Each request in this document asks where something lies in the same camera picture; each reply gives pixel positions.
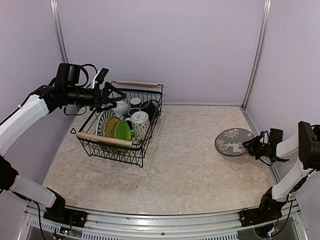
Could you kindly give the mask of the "white black striped plate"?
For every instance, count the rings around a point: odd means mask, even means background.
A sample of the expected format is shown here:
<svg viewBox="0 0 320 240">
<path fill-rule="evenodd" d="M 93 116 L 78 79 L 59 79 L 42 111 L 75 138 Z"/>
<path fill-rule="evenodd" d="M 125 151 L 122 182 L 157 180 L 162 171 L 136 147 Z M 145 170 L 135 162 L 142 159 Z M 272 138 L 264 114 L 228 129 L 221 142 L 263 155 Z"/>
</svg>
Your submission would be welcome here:
<svg viewBox="0 0 320 240">
<path fill-rule="evenodd" d="M 96 134 L 98 136 L 104 136 L 104 132 L 105 132 L 105 125 L 106 122 L 109 118 L 111 117 L 116 117 L 117 115 L 115 114 L 115 112 L 111 109 L 108 109 L 106 111 L 103 111 L 100 115 L 99 118 L 97 120 L 97 125 L 96 125 Z"/>
</svg>

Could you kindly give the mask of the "grey reindeer snowflake plate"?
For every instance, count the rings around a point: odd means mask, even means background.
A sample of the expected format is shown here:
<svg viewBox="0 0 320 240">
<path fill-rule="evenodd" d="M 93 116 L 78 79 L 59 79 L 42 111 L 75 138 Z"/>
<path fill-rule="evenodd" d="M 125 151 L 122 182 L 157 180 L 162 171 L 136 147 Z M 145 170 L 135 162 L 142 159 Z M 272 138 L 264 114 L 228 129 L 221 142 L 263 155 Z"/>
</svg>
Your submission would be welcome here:
<svg viewBox="0 0 320 240">
<path fill-rule="evenodd" d="M 255 135 L 244 128 L 230 128 L 221 132 L 215 139 L 217 151 L 229 157 L 241 156 L 248 152 L 243 142 L 252 140 Z"/>
</svg>

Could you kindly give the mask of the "woven bamboo tray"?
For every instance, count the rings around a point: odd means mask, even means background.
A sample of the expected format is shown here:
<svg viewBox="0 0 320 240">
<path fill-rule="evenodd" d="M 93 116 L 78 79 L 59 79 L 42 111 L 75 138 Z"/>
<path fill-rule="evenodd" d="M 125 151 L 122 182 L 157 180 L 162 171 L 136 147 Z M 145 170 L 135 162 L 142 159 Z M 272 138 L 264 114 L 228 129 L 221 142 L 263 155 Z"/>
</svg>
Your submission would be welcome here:
<svg viewBox="0 0 320 240">
<path fill-rule="evenodd" d="M 103 136 L 107 137 L 107 138 L 113 138 L 114 139 L 115 138 L 116 127 L 117 127 L 117 124 L 120 121 L 121 120 L 116 116 L 110 117 L 105 123 Z M 109 146 L 103 145 L 101 148 L 104 151 L 111 151 L 111 152 L 113 152 L 115 154 L 118 154 L 120 152 L 120 150 L 118 148 L 115 148 L 115 147 L 109 147 Z"/>
</svg>

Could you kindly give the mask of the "green plastic plate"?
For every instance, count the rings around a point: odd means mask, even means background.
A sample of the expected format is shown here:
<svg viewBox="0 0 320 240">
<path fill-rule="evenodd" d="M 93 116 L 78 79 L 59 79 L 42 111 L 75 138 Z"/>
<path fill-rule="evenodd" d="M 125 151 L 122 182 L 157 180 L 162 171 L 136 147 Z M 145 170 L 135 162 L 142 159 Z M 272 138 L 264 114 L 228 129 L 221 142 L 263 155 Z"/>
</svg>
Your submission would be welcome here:
<svg viewBox="0 0 320 240">
<path fill-rule="evenodd" d="M 113 127 L 111 136 L 118 140 L 130 141 L 132 139 L 132 134 L 128 123 L 123 120 L 118 120 Z"/>
</svg>

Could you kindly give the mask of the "white floral patterned mug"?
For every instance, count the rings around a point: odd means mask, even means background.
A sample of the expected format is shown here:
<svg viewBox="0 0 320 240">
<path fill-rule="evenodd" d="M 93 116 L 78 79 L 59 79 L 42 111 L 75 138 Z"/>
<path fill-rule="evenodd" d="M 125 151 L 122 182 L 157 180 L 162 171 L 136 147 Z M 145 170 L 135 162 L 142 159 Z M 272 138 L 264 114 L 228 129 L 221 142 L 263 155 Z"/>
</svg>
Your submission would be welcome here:
<svg viewBox="0 0 320 240">
<path fill-rule="evenodd" d="M 134 137 L 137 140 L 143 140 L 150 126 L 148 114 L 144 111 L 138 111 L 131 117 L 127 117 L 125 121 L 131 123 Z"/>
</svg>

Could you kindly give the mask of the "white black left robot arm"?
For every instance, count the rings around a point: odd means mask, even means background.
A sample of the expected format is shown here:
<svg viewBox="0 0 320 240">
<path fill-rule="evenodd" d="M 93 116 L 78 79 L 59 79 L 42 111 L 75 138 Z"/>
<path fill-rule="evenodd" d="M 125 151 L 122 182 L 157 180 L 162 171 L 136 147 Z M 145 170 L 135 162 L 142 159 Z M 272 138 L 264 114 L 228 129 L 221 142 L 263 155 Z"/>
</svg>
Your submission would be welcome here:
<svg viewBox="0 0 320 240">
<path fill-rule="evenodd" d="M 56 77 L 48 85 L 42 85 L 30 93 L 25 101 L 0 123 L 0 189 L 11 191 L 19 197 L 46 207 L 46 211 L 63 223 L 70 218 L 65 199 L 58 193 L 19 175 L 4 156 L 13 143 L 33 124 L 57 108 L 69 105 L 89 107 L 102 112 L 115 107 L 126 94 L 105 77 L 109 70 L 102 68 L 92 80 L 92 86 L 79 84 L 83 65 L 60 63 Z"/>
</svg>

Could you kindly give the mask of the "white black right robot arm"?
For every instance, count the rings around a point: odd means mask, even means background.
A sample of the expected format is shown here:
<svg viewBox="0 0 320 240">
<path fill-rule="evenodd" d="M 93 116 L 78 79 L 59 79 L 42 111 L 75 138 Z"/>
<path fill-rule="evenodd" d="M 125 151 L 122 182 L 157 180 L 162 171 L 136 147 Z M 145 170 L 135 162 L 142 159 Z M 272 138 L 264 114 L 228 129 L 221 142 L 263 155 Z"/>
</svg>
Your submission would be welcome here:
<svg viewBox="0 0 320 240">
<path fill-rule="evenodd" d="M 260 222 L 279 217 L 283 206 L 294 198 L 299 188 L 320 171 L 320 125 L 300 121 L 295 134 L 286 140 L 283 134 L 283 130 L 272 128 L 242 143 L 256 160 L 264 157 L 271 164 L 292 161 L 287 174 L 262 196 L 255 212 Z"/>
</svg>

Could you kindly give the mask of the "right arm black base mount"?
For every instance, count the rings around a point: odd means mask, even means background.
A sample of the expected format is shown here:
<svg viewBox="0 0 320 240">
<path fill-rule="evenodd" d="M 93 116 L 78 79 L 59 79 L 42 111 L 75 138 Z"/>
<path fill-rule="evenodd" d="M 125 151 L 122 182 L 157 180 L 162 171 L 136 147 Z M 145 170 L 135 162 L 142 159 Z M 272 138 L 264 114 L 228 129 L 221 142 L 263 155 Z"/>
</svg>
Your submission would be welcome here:
<svg viewBox="0 0 320 240">
<path fill-rule="evenodd" d="M 266 223 L 269 221 L 280 219 L 282 216 L 283 215 L 281 211 L 261 212 L 259 211 L 259 208 L 244 208 L 239 212 L 239 218 L 242 227 Z"/>
</svg>

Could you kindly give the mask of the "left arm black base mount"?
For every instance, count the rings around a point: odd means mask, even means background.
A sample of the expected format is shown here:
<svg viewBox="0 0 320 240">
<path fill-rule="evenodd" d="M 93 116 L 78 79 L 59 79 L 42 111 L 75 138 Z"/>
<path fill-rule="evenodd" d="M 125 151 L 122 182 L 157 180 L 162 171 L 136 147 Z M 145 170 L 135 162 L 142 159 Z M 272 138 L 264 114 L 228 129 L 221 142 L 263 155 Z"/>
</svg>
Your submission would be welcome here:
<svg viewBox="0 0 320 240">
<path fill-rule="evenodd" d="M 48 208 L 43 215 L 46 220 L 79 228 L 84 228 L 87 216 L 87 212 L 71 208 L 65 208 L 62 211 L 54 211 Z"/>
</svg>

